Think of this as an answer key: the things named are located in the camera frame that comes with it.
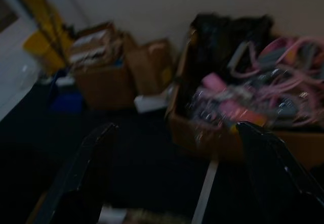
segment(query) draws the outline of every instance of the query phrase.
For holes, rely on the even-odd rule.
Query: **brown paper bag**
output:
[[[173,78],[174,68],[167,39],[157,40],[127,52],[126,63],[139,95],[160,94]]]

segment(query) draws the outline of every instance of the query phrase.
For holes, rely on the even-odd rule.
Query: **open cardboard box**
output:
[[[102,29],[107,29],[107,25],[88,29],[85,35]],[[124,53],[136,47],[132,37],[124,33]],[[74,67],[72,75],[91,109],[119,110],[134,107],[136,89],[125,61],[121,65],[111,65],[109,60],[101,58],[96,64]]]
[[[191,80],[188,52],[189,44],[181,56],[177,76]],[[181,89],[177,85],[166,112],[174,143],[209,159],[244,161],[238,133],[230,133],[225,128],[206,129],[179,114],[179,92]],[[290,152],[306,169],[324,163],[324,133],[274,131],[274,134],[286,142]]]

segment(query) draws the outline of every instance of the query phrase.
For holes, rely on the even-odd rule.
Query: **pink cable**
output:
[[[287,92],[293,88],[295,88],[296,86],[298,86],[302,81],[301,80],[296,80],[294,81],[294,83],[292,83],[291,85],[287,85],[285,87],[262,87],[261,90],[263,90],[265,93],[283,93],[283,92]]]
[[[320,39],[320,38],[315,38],[315,37],[303,37],[300,38],[298,40],[296,40],[295,42],[293,42],[293,39],[286,39],[286,38],[279,38],[276,39],[275,41],[273,41],[272,43],[270,43],[260,54],[265,54],[266,52],[270,52],[271,50],[274,50],[277,48],[278,44],[280,43],[284,43],[287,46],[289,46],[286,51],[279,57],[279,59],[275,62],[275,64],[277,65],[278,63],[280,63],[287,55],[290,51],[295,50],[295,53],[297,52],[297,50],[299,49],[299,47],[305,43],[305,42],[315,42],[319,45],[321,45],[322,49],[324,50],[324,40]],[[251,59],[251,64],[253,65],[252,68],[255,69],[254,71],[251,72],[246,72],[246,73],[239,73],[235,71],[235,68],[233,68],[231,70],[231,75],[233,77],[236,78],[247,78],[250,76],[254,76],[256,74],[258,74],[260,72],[260,66],[258,64],[258,61],[256,59],[255,56],[255,49],[254,49],[254,45],[252,42],[249,42],[249,51],[250,51],[250,59]]]
[[[269,102],[269,107],[270,107],[270,109],[273,109],[273,108],[274,108],[274,106],[276,105],[278,99],[279,99],[279,96],[278,96],[278,95],[275,95],[275,96],[273,96],[273,97],[270,99],[270,102]]]
[[[304,82],[312,84],[312,85],[319,85],[323,82],[323,80],[321,80],[321,79],[314,79],[314,78],[306,75],[305,73],[301,72],[300,70],[297,70],[297,69],[290,67],[288,65],[278,65],[277,68],[284,70],[284,71],[288,71],[289,73],[293,74],[297,78],[303,80]]]
[[[271,83],[270,86],[275,85],[280,79],[282,79],[282,74],[278,75]]]
[[[300,127],[300,126],[304,126],[306,124],[310,124],[310,123],[314,123],[314,120],[312,118],[306,119],[304,121],[300,121],[297,123],[293,123],[293,127]]]
[[[305,83],[301,83],[299,85],[299,88],[305,92],[308,93],[308,102],[309,102],[309,107],[311,109],[311,116],[310,116],[310,119],[309,120],[312,120],[312,121],[316,121],[317,119],[317,107],[319,105],[319,101],[317,100],[316,98],[316,93],[312,90],[311,87],[309,87],[308,85],[306,85]],[[305,121],[302,121],[302,122],[298,122],[298,125],[300,125],[301,123],[304,123],[304,124],[308,124],[308,120],[305,120]]]
[[[316,75],[320,73],[320,70],[308,70],[306,73],[309,75]]]
[[[300,102],[299,98],[294,95],[291,95],[291,94],[280,94],[280,93],[267,94],[267,95],[264,95],[262,101],[265,99],[270,99],[269,104],[271,104],[271,100],[273,100],[274,98],[276,100],[278,100],[279,98],[288,98],[293,101],[293,103],[297,106],[299,111],[302,110],[302,103]]]

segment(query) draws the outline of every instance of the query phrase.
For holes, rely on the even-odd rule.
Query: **box contents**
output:
[[[250,47],[253,63],[245,72],[237,72],[242,47]],[[218,118],[218,126],[221,122],[234,126],[245,120],[267,127],[324,125],[323,53],[322,41],[279,38],[256,58],[252,43],[243,42],[227,65],[239,84],[227,86],[215,73],[204,77],[203,87],[197,89],[189,106],[195,109],[193,118],[205,122]]]
[[[124,63],[124,54],[136,45],[129,41],[131,37],[126,33],[114,30],[107,33],[105,26],[102,29],[104,30],[96,29],[94,33],[88,29],[85,39],[81,42],[77,40],[77,45],[87,44],[87,47],[77,53],[73,52],[70,57],[76,85],[92,109],[117,110],[133,107],[135,85]]]
[[[272,24],[196,17],[167,109],[176,144],[241,161],[235,123],[246,120],[273,129],[306,168],[324,162],[324,40],[274,37]]]

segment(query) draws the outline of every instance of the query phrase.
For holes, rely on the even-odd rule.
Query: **yellow mop bucket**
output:
[[[63,50],[69,48],[73,43],[64,33],[59,35],[59,39]],[[53,75],[59,69],[65,67],[63,58],[53,49],[49,41],[40,31],[32,34],[24,43],[23,47],[36,59],[44,72],[48,75]]]
[[[54,47],[59,47],[58,39],[60,41],[60,47],[66,53],[68,48],[73,43],[73,40],[70,39],[65,31],[61,28],[62,19],[52,5],[51,12],[53,13],[53,19],[57,26],[58,38],[55,36],[53,25],[50,21],[48,10],[44,5],[43,0],[24,0],[29,9],[32,10],[33,15],[35,16],[38,23],[42,25],[43,30],[51,38]],[[52,75],[57,72],[59,69],[64,68],[63,58],[55,51],[51,46],[47,38],[40,32],[37,31],[32,34],[28,40],[23,45],[24,49],[29,52],[43,68],[43,70],[48,74]]]

